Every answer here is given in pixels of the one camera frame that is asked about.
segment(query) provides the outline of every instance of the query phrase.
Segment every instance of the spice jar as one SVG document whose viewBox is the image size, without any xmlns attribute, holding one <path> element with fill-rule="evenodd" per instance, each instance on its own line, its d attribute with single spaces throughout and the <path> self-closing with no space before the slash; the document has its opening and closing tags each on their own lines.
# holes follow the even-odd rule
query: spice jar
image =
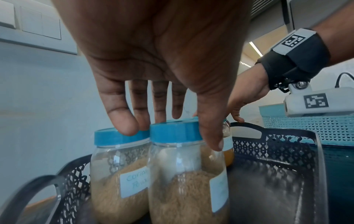
<svg viewBox="0 0 354 224">
<path fill-rule="evenodd" d="M 124 136 L 115 128 L 95 132 L 90 183 L 93 211 L 100 224 L 130 224 L 149 211 L 149 138 L 149 131 L 134 136 Z"/>
<path fill-rule="evenodd" d="M 235 158 L 235 152 L 233 150 L 231 129 L 227 119 L 223 122 L 222 133 L 224 137 L 224 147 L 222 148 L 222 151 L 224 152 L 225 164 L 226 166 L 230 166 Z"/>
<path fill-rule="evenodd" d="M 153 124 L 150 133 L 152 223 L 229 223 L 224 155 L 202 140 L 198 120 Z"/>
</svg>

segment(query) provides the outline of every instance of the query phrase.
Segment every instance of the switch plate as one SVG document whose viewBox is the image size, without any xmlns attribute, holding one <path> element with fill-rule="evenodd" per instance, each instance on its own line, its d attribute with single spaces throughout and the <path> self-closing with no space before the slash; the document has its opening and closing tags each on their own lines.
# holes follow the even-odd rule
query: switch plate
<svg viewBox="0 0 354 224">
<path fill-rule="evenodd" d="M 17 29 L 0 26 L 0 41 L 77 54 L 76 43 L 55 8 L 33 0 L 4 1 L 14 5 Z"/>
<path fill-rule="evenodd" d="M 16 29 L 15 6 L 0 0 L 0 26 Z"/>
</svg>

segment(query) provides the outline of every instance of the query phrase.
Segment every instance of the fingernail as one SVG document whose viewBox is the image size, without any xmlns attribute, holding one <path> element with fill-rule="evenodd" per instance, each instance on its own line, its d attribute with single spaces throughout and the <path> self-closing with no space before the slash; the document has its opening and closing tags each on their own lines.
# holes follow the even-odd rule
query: fingernail
<svg viewBox="0 0 354 224">
<path fill-rule="evenodd" d="M 224 148 L 224 139 L 221 139 L 221 141 L 219 142 L 220 151 L 222 151 L 222 148 Z"/>
</svg>

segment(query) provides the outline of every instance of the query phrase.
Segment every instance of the teal basket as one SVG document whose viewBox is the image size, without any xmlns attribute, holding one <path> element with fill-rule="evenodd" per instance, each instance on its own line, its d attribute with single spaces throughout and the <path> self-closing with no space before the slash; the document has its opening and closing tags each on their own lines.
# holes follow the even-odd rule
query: teal basket
<svg viewBox="0 0 354 224">
<path fill-rule="evenodd" d="M 289 118 L 285 116 L 284 104 L 261 106 L 259 111 L 266 128 L 310 130 L 319 135 L 323 145 L 354 146 L 354 115 Z"/>
</svg>

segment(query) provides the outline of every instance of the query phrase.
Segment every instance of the wearable device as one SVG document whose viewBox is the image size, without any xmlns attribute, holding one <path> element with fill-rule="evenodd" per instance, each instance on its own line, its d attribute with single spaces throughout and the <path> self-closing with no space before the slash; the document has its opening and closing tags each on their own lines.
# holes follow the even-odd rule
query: wearable device
<svg viewBox="0 0 354 224">
<path fill-rule="evenodd" d="M 267 72 L 270 90 L 289 92 L 290 83 L 309 82 L 329 62 L 330 52 L 316 31 L 293 31 L 258 59 Z"/>
</svg>

